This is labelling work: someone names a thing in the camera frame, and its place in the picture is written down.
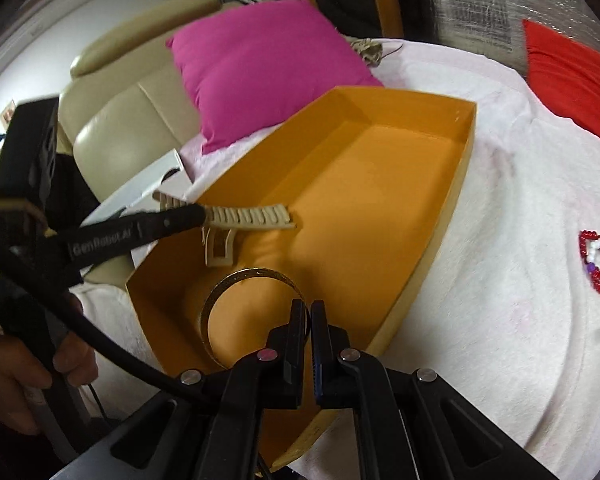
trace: silver bolt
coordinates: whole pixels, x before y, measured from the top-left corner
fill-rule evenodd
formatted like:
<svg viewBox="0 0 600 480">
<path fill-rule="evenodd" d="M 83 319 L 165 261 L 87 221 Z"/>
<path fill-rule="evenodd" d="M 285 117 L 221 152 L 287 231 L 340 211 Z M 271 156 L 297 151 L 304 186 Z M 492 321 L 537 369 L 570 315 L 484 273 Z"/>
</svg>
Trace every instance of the silver bolt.
<svg viewBox="0 0 600 480">
<path fill-rule="evenodd" d="M 355 348 L 345 348 L 342 352 L 340 352 L 340 358 L 343 361 L 357 361 L 360 359 L 360 352 L 358 352 Z"/>
<path fill-rule="evenodd" d="M 418 379 L 424 383 L 432 383 L 438 378 L 436 371 L 432 370 L 431 368 L 420 368 L 416 372 L 416 375 Z"/>
<path fill-rule="evenodd" d="M 258 361 L 264 361 L 266 363 L 275 361 L 278 358 L 278 352 L 273 348 L 263 348 L 262 350 L 258 350 L 256 355 L 258 356 Z"/>
<path fill-rule="evenodd" d="M 190 386 L 191 384 L 198 384 L 202 380 L 202 372 L 200 370 L 196 370 L 192 368 L 191 370 L 187 370 L 183 372 L 180 376 L 180 382 Z"/>
</svg>

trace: orange box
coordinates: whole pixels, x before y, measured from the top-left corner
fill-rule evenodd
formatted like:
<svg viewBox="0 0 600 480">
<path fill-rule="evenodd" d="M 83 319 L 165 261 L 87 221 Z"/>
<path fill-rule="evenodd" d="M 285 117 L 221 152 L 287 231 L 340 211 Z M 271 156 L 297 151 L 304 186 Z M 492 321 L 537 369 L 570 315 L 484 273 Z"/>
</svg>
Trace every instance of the orange box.
<svg viewBox="0 0 600 480">
<path fill-rule="evenodd" d="M 213 287 L 247 267 L 291 278 L 324 300 L 352 346 L 378 355 L 416 298 L 456 206 L 471 154 L 476 105 L 384 88 L 336 88 L 291 117 L 200 198 L 207 205 L 282 203 L 294 230 L 236 237 L 233 267 L 205 266 L 200 230 L 160 241 L 127 286 L 142 329 L 166 373 L 218 370 L 201 339 Z M 254 278 L 216 303 L 209 338 L 231 366 L 262 348 L 288 320 L 293 292 Z M 276 469 L 301 456 L 334 417 L 312 395 L 305 355 L 300 410 L 267 411 L 260 451 Z"/>
</svg>

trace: bed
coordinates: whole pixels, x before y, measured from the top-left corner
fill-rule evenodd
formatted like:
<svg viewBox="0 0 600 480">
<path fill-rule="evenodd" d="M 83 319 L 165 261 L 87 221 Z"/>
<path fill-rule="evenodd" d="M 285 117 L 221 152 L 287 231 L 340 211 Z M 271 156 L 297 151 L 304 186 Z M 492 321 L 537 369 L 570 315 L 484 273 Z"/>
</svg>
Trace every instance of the bed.
<svg viewBox="0 0 600 480">
<path fill-rule="evenodd" d="M 600 233 L 600 139 L 554 116 L 497 62 L 382 41 L 392 54 L 374 75 L 386 86 L 478 103 L 458 206 L 382 360 L 407 372 L 437 370 L 558 478 L 593 478 L 600 470 L 600 295 L 584 272 L 578 232 Z M 202 138 L 190 142 L 181 152 L 195 174 L 188 197 L 199 197 L 274 129 L 205 156 Z M 128 298 L 113 289 L 79 290 L 87 316 L 157 365 Z M 107 409 L 129 413 L 152 393 L 107 362 L 100 368 L 96 388 Z M 355 456 L 352 420 L 342 413 L 291 467 L 309 480 L 348 480 L 358 477 Z"/>
</svg>

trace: leather couch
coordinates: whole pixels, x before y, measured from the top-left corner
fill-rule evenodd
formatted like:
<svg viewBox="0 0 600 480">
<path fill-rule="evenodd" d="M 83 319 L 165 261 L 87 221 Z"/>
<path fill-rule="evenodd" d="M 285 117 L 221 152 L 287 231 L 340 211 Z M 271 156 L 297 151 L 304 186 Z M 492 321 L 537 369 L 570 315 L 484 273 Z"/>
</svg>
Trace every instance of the leather couch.
<svg viewBox="0 0 600 480">
<path fill-rule="evenodd" d="M 98 200 L 198 134 L 198 112 L 164 43 L 187 23 L 234 6 L 240 4 L 170 0 L 110 30 L 74 60 L 60 94 L 58 152 L 73 154 Z M 133 270 L 121 256 L 86 279 L 124 289 Z"/>
</svg>

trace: plastic-wrapped object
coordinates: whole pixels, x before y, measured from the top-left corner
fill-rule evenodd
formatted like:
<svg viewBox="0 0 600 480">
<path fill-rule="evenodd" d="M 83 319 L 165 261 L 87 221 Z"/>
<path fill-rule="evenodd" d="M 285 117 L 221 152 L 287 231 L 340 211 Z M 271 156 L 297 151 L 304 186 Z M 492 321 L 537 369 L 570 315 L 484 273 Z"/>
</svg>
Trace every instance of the plastic-wrapped object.
<svg viewBox="0 0 600 480">
<path fill-rule="evenodd" d="M 600 52 L 600 21 L 584 0 L 434 0 L 440 42 L 526 73 L 522 19 Z"/>
</svg>

